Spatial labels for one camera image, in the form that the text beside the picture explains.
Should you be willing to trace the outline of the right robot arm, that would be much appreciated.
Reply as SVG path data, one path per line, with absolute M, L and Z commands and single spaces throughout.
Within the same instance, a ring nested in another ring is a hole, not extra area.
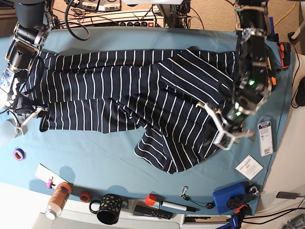
M 0 77 L 0 107 L 13 114 L 15 128 L 21 130 L 40 112 L 48 111 L 29 99 L 23 88 L 34 64 L 42 67 L 40 53 L 51 31 L 53 1 L 15 0 L 13 4 L 17 23 L 5 57 L 8 66 Z

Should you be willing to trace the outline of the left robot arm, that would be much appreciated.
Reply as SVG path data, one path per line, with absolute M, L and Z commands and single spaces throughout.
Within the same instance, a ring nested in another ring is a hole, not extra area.
M 240 138 L 255 139 L 252 130 L 244 131 L 244 121 L 255 115 L 271 95 L 271 68 L 265 40 L 271 33 L 266 0 L 237 0 L 234 10 L 240 24 L 236 27 L 236 66 L 233 85 L 223 108 L 197 103 L 214 121 L 217 128 L 215 145 L 228 147 Z

